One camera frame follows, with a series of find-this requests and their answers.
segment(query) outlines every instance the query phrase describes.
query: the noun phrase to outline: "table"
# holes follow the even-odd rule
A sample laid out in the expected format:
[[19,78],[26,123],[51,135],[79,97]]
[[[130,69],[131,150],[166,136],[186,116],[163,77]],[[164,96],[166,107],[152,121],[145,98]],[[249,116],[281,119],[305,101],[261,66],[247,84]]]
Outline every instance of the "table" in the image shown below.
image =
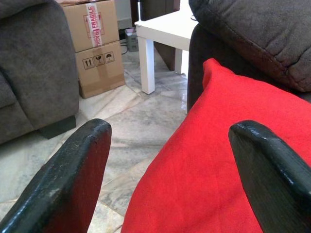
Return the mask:
[[176,48],[175,71],[181,73],[182,51],[189,51],[191,34],[198,23],[191,16],[191,11],[180,10],[135,23],[143,92],[150,94],[155,90],[154,41]]

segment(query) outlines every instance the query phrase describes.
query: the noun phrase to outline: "fabric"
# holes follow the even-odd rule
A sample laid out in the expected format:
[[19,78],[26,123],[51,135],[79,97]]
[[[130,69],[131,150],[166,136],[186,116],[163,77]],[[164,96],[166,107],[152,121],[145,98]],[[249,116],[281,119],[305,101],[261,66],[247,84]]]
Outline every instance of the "fabric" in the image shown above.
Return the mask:
[[0,0],[0,19],[12,16],[27,7],[51,0]]
[[311,165],[310,103],[214,59],[205,62],[203,83],[203,94],[138,183],[123,233],[261,233],[228,139],[239,121],[266,125]]
[[199,23],[276,81],[311,91],[311,1],[189,0]]
[[16,102],[11,87],[0,73],[0,109]]
[[0,144],[33,130],[18,102],[0,109]]
[[28,7],[1,19],[0,34],[1,73],[33,128],[75,115],[78,73],[62,7],[54,0]]
[[194,28],[190,40],[187,96],[188,110],[194,105],[203,92],[203,63],[209,58],[216,59],[221,65],[229,68],[238,75],[265,81],[278,88],[290,91],[290,89],[276,82],[273,78],[250,64],[227,43],[205,30],[201,24],[198,24]]

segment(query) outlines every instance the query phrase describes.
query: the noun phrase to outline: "pillow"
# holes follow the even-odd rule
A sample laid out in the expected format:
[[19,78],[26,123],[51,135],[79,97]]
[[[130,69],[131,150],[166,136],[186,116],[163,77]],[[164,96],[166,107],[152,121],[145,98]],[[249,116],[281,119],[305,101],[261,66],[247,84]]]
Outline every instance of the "pillow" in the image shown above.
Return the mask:
[[209,32],[276,81],[311,91],[311,1],[190,0]]
[[228,139],[242,120],[266,125],[311,165],[311,104],[205,62],[204,92],[153,160],[130,201],[123,233],[261,233]]

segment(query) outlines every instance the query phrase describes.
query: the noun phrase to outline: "couch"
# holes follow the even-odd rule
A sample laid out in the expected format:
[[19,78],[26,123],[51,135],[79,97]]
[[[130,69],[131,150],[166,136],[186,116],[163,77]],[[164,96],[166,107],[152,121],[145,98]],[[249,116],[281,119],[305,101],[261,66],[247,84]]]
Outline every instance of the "couch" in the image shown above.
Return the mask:
[[190,42],[188,109],[203,92],[203,62],[209,58],[236,74],[311,101],[307,30],[311,20],[305,17],[311,2],[189,0],[189,4],[199,24]]
[[75,127],[74,48],[54,0],[0,0],[0,144],[34,130]]

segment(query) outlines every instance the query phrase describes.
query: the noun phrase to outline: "floor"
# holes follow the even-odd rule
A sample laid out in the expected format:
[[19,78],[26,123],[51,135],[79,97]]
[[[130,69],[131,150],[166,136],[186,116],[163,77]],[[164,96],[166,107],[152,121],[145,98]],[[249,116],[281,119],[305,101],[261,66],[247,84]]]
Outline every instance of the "floor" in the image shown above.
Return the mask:
[[[168,71],[155,51],[155,92],[141,92],[138,52],[122,56],[126,85],[80,99],[81,126],[101,118],[112,126],[104,181],[89,233],[118,233],[131,195],[145,172],[186,116],[187,77]],[[0,146],[0,220],[31,178],[76,130],[47,140],[32,132]]]

